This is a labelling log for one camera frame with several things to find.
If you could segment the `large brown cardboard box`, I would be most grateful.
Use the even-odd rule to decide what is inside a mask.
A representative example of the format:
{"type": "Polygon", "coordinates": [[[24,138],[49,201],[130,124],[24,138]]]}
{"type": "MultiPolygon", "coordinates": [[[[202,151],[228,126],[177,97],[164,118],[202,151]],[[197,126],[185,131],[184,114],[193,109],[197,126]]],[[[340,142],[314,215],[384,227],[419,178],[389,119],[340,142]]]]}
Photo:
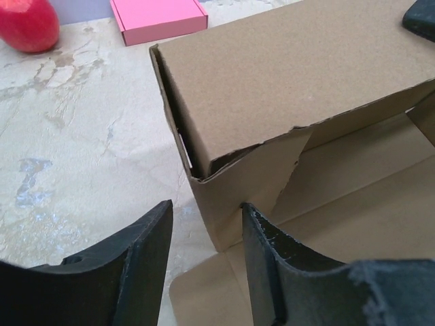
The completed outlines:
{"type": "Polygon", "coordinates": [[[434,261],[434,41],[416,1],[300,1],[150,56],[216,254],[178,276],[179,325],[255,325],[242,209],[326,257],[434,261]]]}

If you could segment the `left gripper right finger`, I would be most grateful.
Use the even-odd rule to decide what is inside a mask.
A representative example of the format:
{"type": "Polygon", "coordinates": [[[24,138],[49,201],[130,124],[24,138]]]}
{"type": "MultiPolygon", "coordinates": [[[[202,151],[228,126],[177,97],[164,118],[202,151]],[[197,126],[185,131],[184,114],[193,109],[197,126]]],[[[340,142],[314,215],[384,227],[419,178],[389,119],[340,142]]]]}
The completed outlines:
{"type": "Polygon", "coordinates": [[[254,205],[242,209],[255,325],[433,325],[434,261],[345,264],[308,248],[254,205]]]}

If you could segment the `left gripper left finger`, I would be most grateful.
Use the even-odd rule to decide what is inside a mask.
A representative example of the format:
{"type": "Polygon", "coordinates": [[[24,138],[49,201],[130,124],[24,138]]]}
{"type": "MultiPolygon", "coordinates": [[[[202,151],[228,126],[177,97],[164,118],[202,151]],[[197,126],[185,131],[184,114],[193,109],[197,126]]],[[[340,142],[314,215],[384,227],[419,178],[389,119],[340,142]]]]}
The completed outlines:
{"type": "Polygon", "coordinates": [[[1,262],[1,324],[157,325],[172,231],[165,200],[57,266],[1,262]]]}

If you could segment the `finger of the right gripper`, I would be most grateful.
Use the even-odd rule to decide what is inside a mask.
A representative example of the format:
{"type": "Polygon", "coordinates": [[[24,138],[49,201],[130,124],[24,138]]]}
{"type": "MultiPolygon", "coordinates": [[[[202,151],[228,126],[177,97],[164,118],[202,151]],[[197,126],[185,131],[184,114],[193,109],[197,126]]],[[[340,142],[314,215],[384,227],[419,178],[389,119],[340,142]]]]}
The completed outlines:
{"type": "Polygon", "coordinates": [[[435,0],[416,0],[406,11],[402,26],[430,41],[435,39],[435,0]]]}

